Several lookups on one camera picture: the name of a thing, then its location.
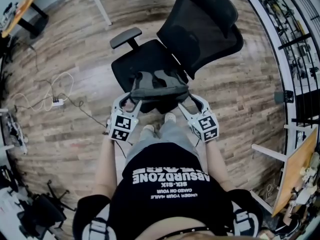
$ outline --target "chair armrest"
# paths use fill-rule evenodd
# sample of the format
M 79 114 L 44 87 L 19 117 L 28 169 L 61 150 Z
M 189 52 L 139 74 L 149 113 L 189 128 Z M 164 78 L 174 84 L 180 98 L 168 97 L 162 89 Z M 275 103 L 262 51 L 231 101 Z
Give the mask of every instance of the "chair armrest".
M 118 34 L 116 37 L 112 38 L 110 40 L 110 45 L 113 49 L 123 45 L 124 43 L 127 43 L 131 39 L 134 39 L 137 36 L 140 36 L 142 34 L 142 31 L 140 28 L 133 27 L 131 29 L 128 29 L 120 34 Z

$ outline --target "white cable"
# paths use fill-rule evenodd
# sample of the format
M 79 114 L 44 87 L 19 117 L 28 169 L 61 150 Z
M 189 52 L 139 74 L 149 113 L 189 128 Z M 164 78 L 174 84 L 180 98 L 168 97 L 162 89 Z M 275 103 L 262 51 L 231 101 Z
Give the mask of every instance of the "white cable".
M 68 72 L 65 71 L 65 72 L 62 72 L 60 75 L 57 76 L 56 79 L 53 80 L 53 82 L 51 83 L 51 86 L 50 86 L 49 90 L 48 90 L 48 91 L 46 92 L 46 94 L 44 95 L 43 101 L 42 101 L 41 106 L 40 106 L 39 108 L 34 109 L 34 108 L 30 105 L 30 102 L 29 102 L 29 100 L 27 99 L 27 97 L 26 97 L 23 93 L 20 93 L 20 92 L 19 92 L 19 93 L 16 93 L 16 94 L 11 98 L 11 100 L 13 100 L 17 95 L 21 95 L 22 97 L 25 98 L 25 100 L 26 100 L 26 102 L 27 102 L 27 104 L 28 104 L 28 107 L 31 108 L 34 112 L 38 112 L 39 110 L 42 109 L 42 107 L 44 107 L 44 110 L 48 112 L 48 111 L 50 111 L 50 110 L 52 109 L 52 107 L 53 107 L 53 100 L 54 100 L 54 99 L 53 99 L 53 97 L 51 97 L 51 99 L 52 99 L 51 106 L 50 106 L 49 109 L 47 109 L 47 108 L 46 108 L 47 96 L 49 95 L 50 89 L 53 88 L 54 83 L 55 83 L 55 82 L 58 80 L 58 78 L 60 78 L 63 74 L 69 75 L 69 76 L 71 77 L 71 79 L 72 79 L 71 88 L 70 88 L 69 94 L 67 95 L 67 97 L 69 97 L 69 96 L 71 95 L 72 88 L 74 87 L 74 82 L 75 82 L 75 80 L 74 80 L 74 78 L 73 78 L 73 76 L 72 76 L 71 74 L 69 74 Z

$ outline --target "power strip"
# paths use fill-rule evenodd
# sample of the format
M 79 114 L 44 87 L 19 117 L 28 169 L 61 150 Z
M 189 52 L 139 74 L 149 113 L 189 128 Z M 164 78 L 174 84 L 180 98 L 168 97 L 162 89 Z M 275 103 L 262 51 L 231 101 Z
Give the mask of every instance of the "power strip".
M 64 100 L 62 98 L 53 99 L 53 101 L 52 101 L 52 107 L 62 106 L 63 104 L 64 104 Z

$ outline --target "black t-shirt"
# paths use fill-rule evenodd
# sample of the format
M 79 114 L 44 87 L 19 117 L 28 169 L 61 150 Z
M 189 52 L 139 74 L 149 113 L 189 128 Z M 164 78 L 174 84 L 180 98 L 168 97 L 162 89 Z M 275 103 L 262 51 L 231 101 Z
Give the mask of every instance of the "black t-shirt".
M 258 233 L 262 213 L 251 194 L 225 192 L 202 171 L 195 155 L 174 143 L 146 147 L 122 176 L 112 200 L 103 195 L 79 200 L 73 220 L 76 240 L 101 234 L 134 240 L 152 224 L 172 217 L 198 220 L 217 236 Z

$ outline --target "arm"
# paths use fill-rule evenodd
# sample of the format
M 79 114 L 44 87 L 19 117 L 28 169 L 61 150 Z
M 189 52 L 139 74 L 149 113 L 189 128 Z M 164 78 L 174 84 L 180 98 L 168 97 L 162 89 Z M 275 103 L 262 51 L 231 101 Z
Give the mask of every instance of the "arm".
M 104 136 L 97 171 L 95 173 L 92 195 L 104 195 L 109 199 L 117 188 L 117 173 L 115 160 L 115 143 Z
M 227 167 L 217 142 L 215 140 L 206 142 L 205 150 L 209 175 L 213 177 L 225 191 L 236 189 L 229 179 Z

